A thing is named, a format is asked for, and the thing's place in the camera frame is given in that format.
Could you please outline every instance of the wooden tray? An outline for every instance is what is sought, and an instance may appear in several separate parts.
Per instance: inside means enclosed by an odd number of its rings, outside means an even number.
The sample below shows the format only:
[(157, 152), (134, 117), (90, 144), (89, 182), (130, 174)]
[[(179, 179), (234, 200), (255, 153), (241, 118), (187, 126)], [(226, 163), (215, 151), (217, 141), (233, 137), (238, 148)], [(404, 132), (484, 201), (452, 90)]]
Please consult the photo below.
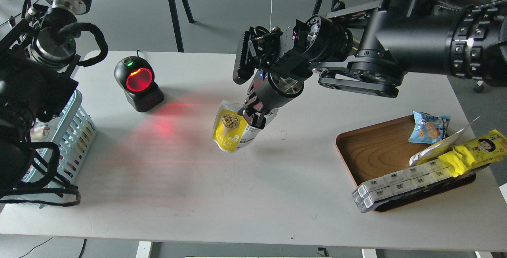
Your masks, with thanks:
[[(362, 182), (407, 169), (412, 155), (429, 144), (408, 141), (414, 130), (414, 116), (406, 116), (384, 123), (342, 133), (336, 137), (336, 148), (357, 186)], [(388, 211), (402, 205), (436, 195), (475, 180), (475, 174), (449, 178), (438, 186), (425, 189), (398, 200), (378, 206), (375, 211)]]

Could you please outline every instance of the red led light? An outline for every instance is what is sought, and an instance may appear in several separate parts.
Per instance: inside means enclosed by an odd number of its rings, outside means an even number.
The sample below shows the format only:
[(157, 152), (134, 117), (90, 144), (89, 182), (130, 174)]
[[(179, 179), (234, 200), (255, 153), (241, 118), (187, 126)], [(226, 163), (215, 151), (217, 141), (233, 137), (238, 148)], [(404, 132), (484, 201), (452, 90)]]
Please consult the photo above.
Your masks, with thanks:
[(132, 92), (142, 92), (153, 82), (153, 73), (150, 69), (141, 67), (127, 77), (127, 89)]

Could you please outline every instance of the yellow snack bag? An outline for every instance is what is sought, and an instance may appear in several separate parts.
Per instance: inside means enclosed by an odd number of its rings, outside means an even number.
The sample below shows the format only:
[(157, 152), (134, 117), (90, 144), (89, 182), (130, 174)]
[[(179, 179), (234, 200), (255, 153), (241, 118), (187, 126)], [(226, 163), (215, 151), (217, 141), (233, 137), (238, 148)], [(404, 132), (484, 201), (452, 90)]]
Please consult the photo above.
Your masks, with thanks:
[(469, 166), (507, 155), (507, 139), (496, 129), (455, 147), (455, 150), (469, 157)]
[(498, 162), (507, 155), (507, 139), (498, 131), (492, 130), (482, 137), (471, 139), (438, 157), (449, 166), (453, 177), (492, 162)]
[[(243, 116), (237, 113), (242, 107), (242, 104), (222, 101), (215, 118), (212, 140), (225, 152), (232, 153), (248, 145), (261, 131), (248, 125)], [(269, 114), (266, 114), (266, 125), (273, 120), (277, 111), (278, 109), (273, 109)]]

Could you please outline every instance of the plastic basket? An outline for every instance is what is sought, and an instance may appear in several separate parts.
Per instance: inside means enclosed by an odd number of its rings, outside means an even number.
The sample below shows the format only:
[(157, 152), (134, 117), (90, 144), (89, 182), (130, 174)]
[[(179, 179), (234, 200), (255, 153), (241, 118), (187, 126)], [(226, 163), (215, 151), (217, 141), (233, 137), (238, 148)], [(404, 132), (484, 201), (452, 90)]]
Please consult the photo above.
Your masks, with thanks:
[[(90, 116), (81, 106), (83, 97), (81, 92), (75, 90), (69, 99), (67, 105), (62, 111), (62, 117), (57, 125), (56, 133), (51, 139), (52, 142), (58, 144), (60, 149), (60, 160), (58, 162), (58, 173), (65, 177), (71, 184), (74, 183), (79, 170), (83, 166), (90, 146), (97, 134), (95, 125)], [(49, 160), (51, 151), (47, 149), (38, 150), (42, 158)], [(32, 168), (29, 175), (26, 176), (25, 182), (35, 182), (42, 178), (42, 174)], [(49, 188), (61, 188), (55, 182), (48, 184)], [(48, 202), (63, 203), (67, 199), (67, 194), (41, 193), (36, 195), (23, 195), (21, 198), (26, 200), (44, 200)]]

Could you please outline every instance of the cable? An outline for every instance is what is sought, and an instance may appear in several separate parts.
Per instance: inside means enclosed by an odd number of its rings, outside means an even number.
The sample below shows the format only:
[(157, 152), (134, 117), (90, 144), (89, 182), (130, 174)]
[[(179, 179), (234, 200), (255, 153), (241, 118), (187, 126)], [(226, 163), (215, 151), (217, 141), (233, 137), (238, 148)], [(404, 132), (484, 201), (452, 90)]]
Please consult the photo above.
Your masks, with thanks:
[(271, 30), (271, 20), (273, 18), (273, 0), (271, 0), (271, 11), (269, 13), (269, 29)]
[(85, 253), (86, 241), (87, 241), (87, 239), (85, 238), (85, 240), (83, 240), (83, 247), (81, 247), (81, 252), (79, 253), (78, 258), (82, 258), (83, 254)]
[[(18, 13), (16, 16), (14, 16), (14, 18), (17, 18), (17, 17), (18, 17), (18, 16), (20, 16), (20, 15), (21, 15), (21, 13)], [(0, 24), (0, 27), (1, 27), (2, 25), (5, 25), (5, 24), (6, 24), (6, 23), (8, 23), (8, 22), (9, 22), (9, 20), (6, 20), (5, 22), (1, 23), (1, 24)]]
[(36, 247), (33, 247), (33, 248), (32, 248), (32, 249), (31, 249), (31, 250), (30, 250), (27, 254), (25, 254), (25, 255), (23, 255), (23, 256), (20, 256), (20, 257), (18, 257), (18, 258), (23, 258), (24, 256), (27, 256), (28, 254), (30, 254), (30, 252), (31, 252), (33, 249), (36, 249), (37, 247), (39, 247), (40, 245), (42, 245), (42, 244), (44, 244), (44, 243), (48, 242), (48, 241), (49, 241), (49, 240), (51, 240), (51, 239), (53, 239), (53, 237), (51, 237), (51, 238), (49, 238), (48, 240), (44, 241), (43, 243), (41, 243), (41, 244), (37, 245)]

